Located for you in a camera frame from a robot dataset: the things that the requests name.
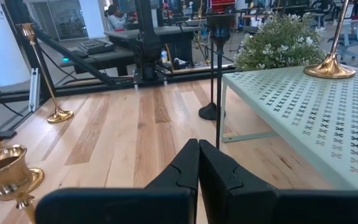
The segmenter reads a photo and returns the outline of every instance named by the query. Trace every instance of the black tripod base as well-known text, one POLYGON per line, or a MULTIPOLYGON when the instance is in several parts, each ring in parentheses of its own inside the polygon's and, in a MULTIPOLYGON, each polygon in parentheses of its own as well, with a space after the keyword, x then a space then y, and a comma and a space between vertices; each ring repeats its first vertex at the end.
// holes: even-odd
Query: black tripod base
POLYGON ((17 134, 17 132, 15 132, 15 131, 0 131, 0 140, 2 141, 4 139, 11 139, 16 134, 17 134))
POLYGON ((216 121, 216 108, 216 104, 214 102, 210 102, 198 111, 198 116, 208 121, 216 121))

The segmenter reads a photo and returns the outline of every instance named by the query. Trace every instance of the black table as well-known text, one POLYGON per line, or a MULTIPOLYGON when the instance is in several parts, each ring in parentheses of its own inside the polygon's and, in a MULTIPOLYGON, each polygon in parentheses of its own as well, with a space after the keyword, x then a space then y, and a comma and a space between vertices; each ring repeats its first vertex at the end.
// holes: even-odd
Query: black table
MULTIPOLYGON (((70 51, 78 50, 78 48, 70 48, 70 51)), ((131 50, 116 47, 111 52, 105 52, 100 54, 89 55, 88 58, 84 58, 86 63, 89 63, 98 70, 107 68, 117 68, 118 76, 128 75, 127 65, 134 64, 134 53, 131 50)), ((59 64, 60 67, 74 66, 77 74, 86 73, 88 71, 76 66, 72 61, 62 62, 59 64)))
MULTIPOLYGON (((155 34, 160 37, 163 44, 170 45, 170 51, 173 58, 177 57, 184 61, 193 61, 191 52, 191 41, 194 37, 194 31, 200 30, 200 27, 180 27, 163 26, 154 28, 155 34)), ((124 31, 106 31, 104 34, 109 36, 109 40, 126 49, 133 50, 139 30, 124 31)))

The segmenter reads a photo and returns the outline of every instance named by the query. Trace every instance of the glass wall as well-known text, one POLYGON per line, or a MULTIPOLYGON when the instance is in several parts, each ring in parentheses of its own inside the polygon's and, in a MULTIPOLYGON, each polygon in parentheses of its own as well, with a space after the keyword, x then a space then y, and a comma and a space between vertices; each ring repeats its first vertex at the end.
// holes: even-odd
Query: glass wall
POLYGON ((79 0, 45 0, 28 3, 31 16, 56 40, 86 38, 86 26, 79 0))
POLYGON ((60 40, 88 36, 78 0, 50 1, 49 7, 60 40))

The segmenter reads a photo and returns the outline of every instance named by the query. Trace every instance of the water bottle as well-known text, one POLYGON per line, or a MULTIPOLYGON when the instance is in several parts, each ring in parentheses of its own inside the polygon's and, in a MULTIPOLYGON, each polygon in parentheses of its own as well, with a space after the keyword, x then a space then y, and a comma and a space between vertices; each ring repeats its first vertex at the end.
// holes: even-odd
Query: water bottle
POLYGON ((168 53, 166 50, 161 51, 161 60, 162 60, 162 63, 168 62, 168 53))

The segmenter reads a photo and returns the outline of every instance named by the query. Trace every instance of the person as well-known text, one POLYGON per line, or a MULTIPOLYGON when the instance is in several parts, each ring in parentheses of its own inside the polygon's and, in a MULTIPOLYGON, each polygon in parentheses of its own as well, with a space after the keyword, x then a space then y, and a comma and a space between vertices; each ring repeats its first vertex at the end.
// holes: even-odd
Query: person
POLYGON ((112 29, 123 29, 126 21, 133 22, 134 18, 127 18, 125 16, 120 17, 121 12, 116 5, 110 5, 108 8, 108 19, 112 25, 112 29))

